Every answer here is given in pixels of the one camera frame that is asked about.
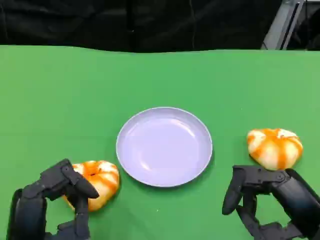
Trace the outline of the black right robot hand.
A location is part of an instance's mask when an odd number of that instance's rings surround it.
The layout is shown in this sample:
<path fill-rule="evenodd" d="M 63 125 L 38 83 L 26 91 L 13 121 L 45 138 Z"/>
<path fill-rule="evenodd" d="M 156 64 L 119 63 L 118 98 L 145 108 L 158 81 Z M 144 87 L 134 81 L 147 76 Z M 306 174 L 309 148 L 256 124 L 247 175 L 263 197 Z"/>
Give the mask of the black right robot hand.
<path fill-rule="evenodd" d="M 256 218 L 257 196 L 269 194 L 290 217 L 287 226 L 278 222 L 262 225 Z M 233 211 L 255 240 L 320 238 L 320 197 L 292 168 L 268 170 L 254 165 L 234 165 L 222 214 Z"/>

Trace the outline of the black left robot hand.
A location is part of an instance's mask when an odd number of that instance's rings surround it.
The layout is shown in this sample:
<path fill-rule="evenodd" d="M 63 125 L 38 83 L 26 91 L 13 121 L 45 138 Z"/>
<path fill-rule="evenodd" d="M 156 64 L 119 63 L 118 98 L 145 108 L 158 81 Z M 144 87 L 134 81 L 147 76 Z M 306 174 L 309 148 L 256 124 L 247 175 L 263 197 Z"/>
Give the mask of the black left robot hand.
<path fill-rule="evenodd" d="M 46 231 L 47 201 L 62 196 L 74 207 L 74 219 L 61 223 L 56 234 Z M 17 189 L 10 206 L 8 240 L 88 240 L 89 199 L 99 193 L 65 158 L 44 170 L 40 178 Z"/>

